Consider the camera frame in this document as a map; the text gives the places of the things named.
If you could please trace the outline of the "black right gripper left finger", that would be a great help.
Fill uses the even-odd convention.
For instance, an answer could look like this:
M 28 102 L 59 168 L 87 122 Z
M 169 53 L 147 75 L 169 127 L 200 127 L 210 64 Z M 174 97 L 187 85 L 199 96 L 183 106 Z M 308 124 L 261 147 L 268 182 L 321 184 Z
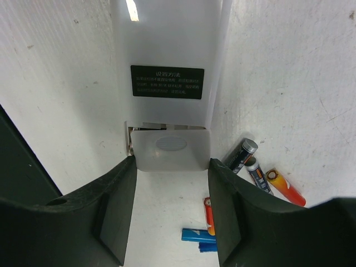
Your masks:
M 123 266 L 136 183 L 129 156 L 45 205 L 1 199 L 1 265 Z

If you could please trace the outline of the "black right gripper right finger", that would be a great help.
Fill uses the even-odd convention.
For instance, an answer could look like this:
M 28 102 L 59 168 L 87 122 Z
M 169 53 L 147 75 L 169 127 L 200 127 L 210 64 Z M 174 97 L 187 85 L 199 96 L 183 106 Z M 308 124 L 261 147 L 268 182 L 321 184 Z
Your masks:
M 354 266 L 355 199 L 311 208 L 279 199 L 217 159 L 208 170 L 220 266 Z

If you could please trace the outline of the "dark battery pair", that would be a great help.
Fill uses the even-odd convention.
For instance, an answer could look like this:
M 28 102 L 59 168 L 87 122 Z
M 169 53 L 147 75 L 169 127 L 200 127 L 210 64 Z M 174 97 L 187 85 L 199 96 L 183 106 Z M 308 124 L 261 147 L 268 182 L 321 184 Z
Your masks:
M 258 148 L 258 144 L 254 140 L 245 138 L 227 155 L 223 163 L 234 174 L 238 174 Z

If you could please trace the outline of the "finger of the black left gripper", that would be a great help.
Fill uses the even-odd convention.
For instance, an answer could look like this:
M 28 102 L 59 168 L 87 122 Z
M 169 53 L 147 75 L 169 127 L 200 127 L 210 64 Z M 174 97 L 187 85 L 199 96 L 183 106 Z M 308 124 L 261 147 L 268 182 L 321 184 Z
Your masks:
M 1 197 L 44 205 L 62 196 L 6 111 L 1 108 Z

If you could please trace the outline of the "red battery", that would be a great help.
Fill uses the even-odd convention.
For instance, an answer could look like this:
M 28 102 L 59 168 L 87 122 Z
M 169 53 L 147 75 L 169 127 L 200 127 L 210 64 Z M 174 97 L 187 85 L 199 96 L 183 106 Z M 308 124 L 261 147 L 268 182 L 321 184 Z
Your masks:
M 210 197 L 204 198 L 204 208 L 207 223 L 207 231 L 210 235 L 215 236 L 214 219 L 212 214 L 212 206 Z
M 306 199 L 300 192 L 276 169 L 266 173 L 267 180 L 292 204 L 304 207 Z

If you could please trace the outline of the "white battery cover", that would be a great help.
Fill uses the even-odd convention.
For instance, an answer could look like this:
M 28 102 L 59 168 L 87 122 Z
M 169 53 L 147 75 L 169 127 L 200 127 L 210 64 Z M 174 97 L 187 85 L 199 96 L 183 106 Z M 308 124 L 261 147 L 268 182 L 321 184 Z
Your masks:
M 133 131 L 131 140 L 137 168 L 141 171 L 204 171 L 209 167 L 208 130 Z

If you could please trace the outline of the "white red-faced remote control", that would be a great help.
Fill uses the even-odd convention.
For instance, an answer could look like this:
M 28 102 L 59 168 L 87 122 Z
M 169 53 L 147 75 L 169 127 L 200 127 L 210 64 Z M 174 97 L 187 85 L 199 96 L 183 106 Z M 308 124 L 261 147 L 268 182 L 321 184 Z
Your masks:
M 128 154 L 178 137 L 208 149 L 231 1 L 111 1 Z

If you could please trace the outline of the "blue battery left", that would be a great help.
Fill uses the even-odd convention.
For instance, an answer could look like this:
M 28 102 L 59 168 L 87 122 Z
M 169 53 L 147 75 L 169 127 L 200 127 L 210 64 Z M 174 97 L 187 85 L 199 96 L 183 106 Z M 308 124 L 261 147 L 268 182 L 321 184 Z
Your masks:
M 181 240 L 196 242 L 196 243 L 207 243 L 207 244 L 216 243 L 216 237 L 210 235 L 207 230 L 187 229 L 187 228 L 182 229 Z

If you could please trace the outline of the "red battery on table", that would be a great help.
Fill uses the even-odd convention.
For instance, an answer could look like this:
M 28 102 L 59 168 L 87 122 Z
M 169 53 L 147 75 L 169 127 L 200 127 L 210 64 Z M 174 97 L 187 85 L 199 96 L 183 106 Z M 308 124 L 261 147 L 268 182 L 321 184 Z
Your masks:
M 204 198 L 204 208 L 207 223 L 207 231 L 210 235 L 215 236 L 214 219 L 212 214 L 212 206 L 210 197 Z

